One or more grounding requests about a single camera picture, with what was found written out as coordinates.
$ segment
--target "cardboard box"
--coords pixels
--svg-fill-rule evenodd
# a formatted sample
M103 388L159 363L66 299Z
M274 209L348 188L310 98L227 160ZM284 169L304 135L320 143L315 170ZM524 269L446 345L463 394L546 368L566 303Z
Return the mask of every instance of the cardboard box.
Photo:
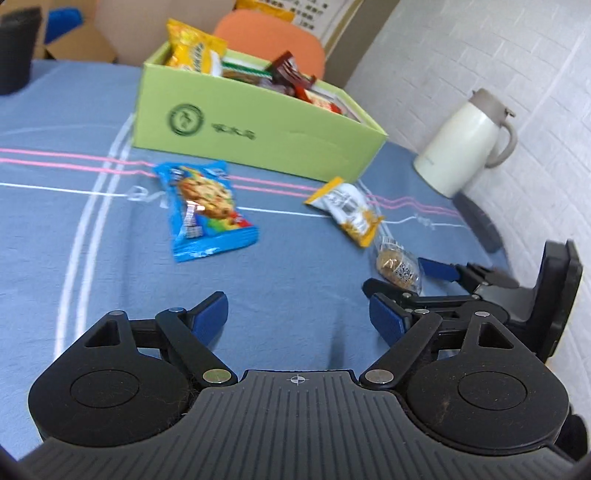
M41 7L41 10L43 11L43 22L41 23L39 33L37 34L37 46L35 47L36 59L45 58L46 51L43 41L45 40L47 13L49 12L50 5L51 0L5 0L0 4L0 15L5 15L21 8Z
M95 26L97 0L51 0L51 9L74 7L84 24L46 45L49 58L56 60L113 63L117 52Z
M165 67L169 56L165 44L144 66L136 147L355 181L387 138L353 99L327 83L315 88L337 97L361 122L246 83ZM226 58L268 64L233 51Z
M0 5L0 15L20 8L40 6L43 23L37 36L35 58L56 60L104 61L112 63L116 51L94 25L96 0L5 0ZM85 24L65 34L49 45L44 45L47 15L54 8L75 7L82 11Z
M166 22L169 18L211 33L218 22L232 11L235 2L236 0L100 0L95 21L99 31L117 51L120 63L142 66L168 39Z

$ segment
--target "green cardboard box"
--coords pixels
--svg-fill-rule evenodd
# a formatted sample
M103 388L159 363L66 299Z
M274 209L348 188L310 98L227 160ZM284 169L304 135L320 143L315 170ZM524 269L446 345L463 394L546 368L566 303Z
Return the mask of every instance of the green cardboard box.
M172 69L163 45L144 64L134 145L329 181L359 178L387 134L344 91L324 82L361 122L236 80ZM229 51L225 61L268 62Z

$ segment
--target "blue tablecloth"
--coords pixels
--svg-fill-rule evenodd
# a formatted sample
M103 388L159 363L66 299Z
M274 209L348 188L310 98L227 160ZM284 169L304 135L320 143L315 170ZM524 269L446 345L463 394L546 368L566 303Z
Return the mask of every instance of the blue tablecloth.
M150 165L207 160L131 148L140 75L45 61L29 87L0 98L0 443L17 457L40 442L27 410L31 384L110 310L149 318L226 292L229 320L212 348L239 376L359 374L387 349L361 292L377 275L375 251L303 205L319 182L231 164L238 205L259 226L259 242L173 261L167 205ZM415 174L413 156L387 144L362 177L396 239L418 256L506 267ZM426 281L423 293L453 291Z

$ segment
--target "yellow snack packet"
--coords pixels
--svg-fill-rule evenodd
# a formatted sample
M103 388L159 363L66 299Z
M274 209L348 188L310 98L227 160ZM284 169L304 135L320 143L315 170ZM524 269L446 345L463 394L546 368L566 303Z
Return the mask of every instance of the yellow snack packet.
M279 7L272 7L271 5L267 5L263 2L259 2L258 0L238 0L236 2L237 9L246 9L246 10L258 10L267 15L272 15L273 17L280 18L281 20L285 20L286 22L293 22L294 18L296 17L295 12L290 12L289 10L283 10Z
M167 66L221 76L228 42L172 18L167 28L173 48Z
M374 240L384 217L377 217L365 195L357 187L336 177L304 202L328 212L339 226L360 247L367 248Z

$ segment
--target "orange chair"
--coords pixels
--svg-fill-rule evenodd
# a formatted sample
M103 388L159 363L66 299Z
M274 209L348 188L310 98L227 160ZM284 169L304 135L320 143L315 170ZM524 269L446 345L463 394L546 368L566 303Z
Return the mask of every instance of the orange chair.
M322 79L326 54L312 34L284 20L253 10L235 10L226 15L214 35L228 42L231 50L273 61L287 50L306 75Z

